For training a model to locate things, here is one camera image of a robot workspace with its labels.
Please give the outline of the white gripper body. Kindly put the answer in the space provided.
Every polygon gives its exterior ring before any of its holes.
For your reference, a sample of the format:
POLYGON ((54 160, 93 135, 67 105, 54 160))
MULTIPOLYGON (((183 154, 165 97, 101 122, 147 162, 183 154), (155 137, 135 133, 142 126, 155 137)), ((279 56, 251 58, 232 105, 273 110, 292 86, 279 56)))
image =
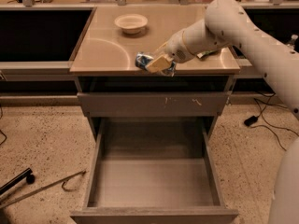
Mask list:
POLYGON ((175 63, 186 63, 200 52, 198 37, 193 29, 182 29, 166 42, 164 52, 175 63))

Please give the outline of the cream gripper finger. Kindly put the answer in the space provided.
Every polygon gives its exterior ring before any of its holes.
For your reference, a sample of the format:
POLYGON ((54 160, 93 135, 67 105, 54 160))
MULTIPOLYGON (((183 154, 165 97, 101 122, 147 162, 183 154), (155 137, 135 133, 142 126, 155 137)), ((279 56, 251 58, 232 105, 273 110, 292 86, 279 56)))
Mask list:
POLYGON ((168 55, 159 55, 146 65, 150 73, 157 73, 171 67, 173 59, 168 55))

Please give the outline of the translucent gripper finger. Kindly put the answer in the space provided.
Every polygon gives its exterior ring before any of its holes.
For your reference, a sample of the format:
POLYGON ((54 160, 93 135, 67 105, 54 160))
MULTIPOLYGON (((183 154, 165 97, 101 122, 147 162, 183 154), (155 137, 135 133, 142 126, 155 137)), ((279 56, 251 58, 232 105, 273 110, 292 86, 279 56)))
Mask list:
POLYGON ((167 46, 167 42, 164 42, 159 48, 157 48, 153 52, 153 56, 158 56, 159 54, 164 53, 166 46, 167 46))

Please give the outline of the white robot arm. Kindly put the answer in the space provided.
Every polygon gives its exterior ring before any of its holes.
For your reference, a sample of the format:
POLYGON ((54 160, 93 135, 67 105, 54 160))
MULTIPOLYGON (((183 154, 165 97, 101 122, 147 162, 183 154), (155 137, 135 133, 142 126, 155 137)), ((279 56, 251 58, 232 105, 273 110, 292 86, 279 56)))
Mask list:
MULTIPOLYGON (((203 19, 166 41, 146 69, 151 73, 186 63, 195 55, 237 47, 299 119, 299 53, 258 28, 235 0, 214 0, 203 19)), ((285 152, 270 206, 268 224, 299 224, 299 139, 285 152)))

